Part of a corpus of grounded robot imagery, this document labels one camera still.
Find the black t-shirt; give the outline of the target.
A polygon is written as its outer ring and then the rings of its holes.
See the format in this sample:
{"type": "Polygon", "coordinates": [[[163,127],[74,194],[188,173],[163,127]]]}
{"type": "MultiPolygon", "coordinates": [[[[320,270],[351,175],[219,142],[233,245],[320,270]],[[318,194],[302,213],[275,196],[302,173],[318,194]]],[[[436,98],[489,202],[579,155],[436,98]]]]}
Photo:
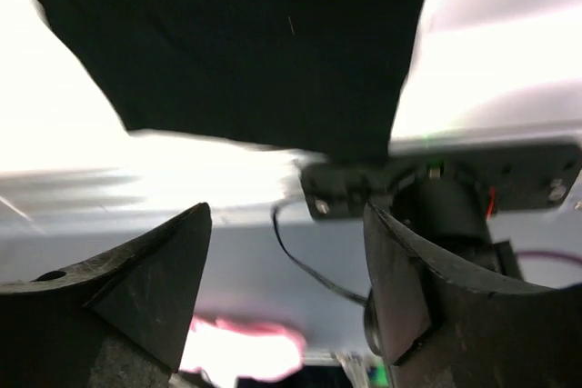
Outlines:
{"type": "Polygon", "coordinates": [[[130,131],[387,158],[424,0],[37,0],[130,131]]]}

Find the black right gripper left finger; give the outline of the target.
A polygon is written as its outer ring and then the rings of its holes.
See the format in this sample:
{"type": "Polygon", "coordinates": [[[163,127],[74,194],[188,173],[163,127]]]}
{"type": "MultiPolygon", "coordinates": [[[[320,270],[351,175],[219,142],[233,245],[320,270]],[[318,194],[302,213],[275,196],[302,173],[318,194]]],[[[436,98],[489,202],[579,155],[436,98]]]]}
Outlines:
{"type": "Polygon", "coordinates": [[[4,387],[166,387],[178,371],[212,220],[197,204],[31,282],[1,287],[4,387]]]}

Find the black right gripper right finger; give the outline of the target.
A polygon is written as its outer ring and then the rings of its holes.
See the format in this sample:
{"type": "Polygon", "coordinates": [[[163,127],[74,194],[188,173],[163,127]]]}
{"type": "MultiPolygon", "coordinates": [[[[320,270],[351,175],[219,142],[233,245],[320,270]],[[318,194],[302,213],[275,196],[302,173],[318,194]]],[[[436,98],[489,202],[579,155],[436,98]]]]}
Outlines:
{"type": "Polygon", "coordinates": [[[489,271],[368,205],[367,268],[395,387],[578,387],[581,288],[489,271]]]}

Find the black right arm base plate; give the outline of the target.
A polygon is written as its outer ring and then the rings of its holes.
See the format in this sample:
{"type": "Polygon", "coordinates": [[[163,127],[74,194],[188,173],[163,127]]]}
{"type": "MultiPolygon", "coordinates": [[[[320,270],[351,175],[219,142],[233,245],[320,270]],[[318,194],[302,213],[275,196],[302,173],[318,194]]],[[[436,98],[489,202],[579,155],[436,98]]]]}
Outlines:
{"type": "Polygon", "coordinates": [[[310,164],[300,183],[316,220],[359,218],[368,203],[400,209],[413,201],[458,202],[463,195],[492,214],[559,206],[580,171],[577,144],[493,144],[424,149],[383,163],[310,164]]]}

